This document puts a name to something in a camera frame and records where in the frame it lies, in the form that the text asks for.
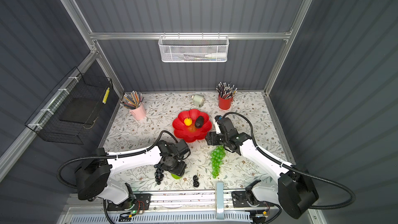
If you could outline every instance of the floral pattern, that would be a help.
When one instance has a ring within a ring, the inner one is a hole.
[[[147,117],[140,121],[135,120],[128,109],[121,107],[104,143],[105,150],[124,151],[149,146],[156,140],[161,130],[173,132],[172,122],[181,111],[196,108],[206,112],[210,119],[229,111],[245,115],[254,127],[257,144],[277,157],[286,159],[262,92],[237,92],[228,111],[218,107],[217,93],[201,93],[205,97],[205,103],[201,108],[193,105],[192,95],[192,93],[143,94]],[[229,117],[238,132],[250,134],[250,127],[245,120],[236,115]],[[166,134],[162,139],[172,142],[171,137]],[[185,160],[187,168],[181,179],[174,179],[169,172],[164,172],[162,183],[157,185],[154,175],[156,169],[153,166],[127,170],[117,174],[115,178],[119,182],[129,183],[134,191],[214,189],[217,181],[222,181],[226,189],[237,189],[246,187],[256,179],[272,181],[271,177],[256,164],[230,152],[226,152],[226,157],[220,166],[220,175],[217,179],[213,179],[210,174],[212,168],[210,152],[215,147],[208,146],[205,140],[197,140],[188,145],[191,156]],[[199,178],[198,188],[193,187],[194,175],[198,175]]]

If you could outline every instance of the black plastic fruit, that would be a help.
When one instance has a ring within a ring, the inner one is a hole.
[[[195,121],[195,127],[199,129],[203,126],[204,123],[205,119],[203,118],[203,116],[199,116]]]

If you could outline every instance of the gray wall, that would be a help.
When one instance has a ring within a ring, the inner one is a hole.
[[[126,91],[264,89],[283,40],[231,40],[227,62],[165,63],[155,40],[100,40]]]
[[[314,0],[271,92],[296,161],[357,194],[328,223],[396,222],[397,24],[398,0]]]
[[[22,132],[24,122],[52,88],[89,50],[59,0],[0,0],[0,154]],[[104,76],[94,62],[87,73]],[[117,104],[112,91],[90,136],[80,145],[39,137],[0,182],[0,223],[55,223],[69,193],[55,172],[74,157],[90,154]],[[73,181],[74,166],[65,169]]]
[[[93,32],[285,32],[301,0],[76,0]],[[124,89],[263,89],[283,43],[232,40],[226,63],[164,63],[157,41],[100,40]]]
[[[59,0],[0,0],[0,154],[89,49]]]

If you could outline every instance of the pencil holder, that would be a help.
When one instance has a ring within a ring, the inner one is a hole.
[[[129,110],[129,112],[136,120],[143,119],[147,115],[147,112],[145,111],[144,108],[144,103],[141,103],[141,106],[139,106],[137,109]]]
[[[218,107],[221,108],[222,110],[228,110],[231,108],[231,103],[234,98],[230,99],[223,99],[220,96],[218,96]]]

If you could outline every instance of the pink bucket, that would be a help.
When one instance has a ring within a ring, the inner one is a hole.
[[[141,103],[141,106],[139,106],[137,109],[129,110],[129,112],[136,120],[143,119],[147,115],[147,112],[145,111],[144,108],[144,103]]]

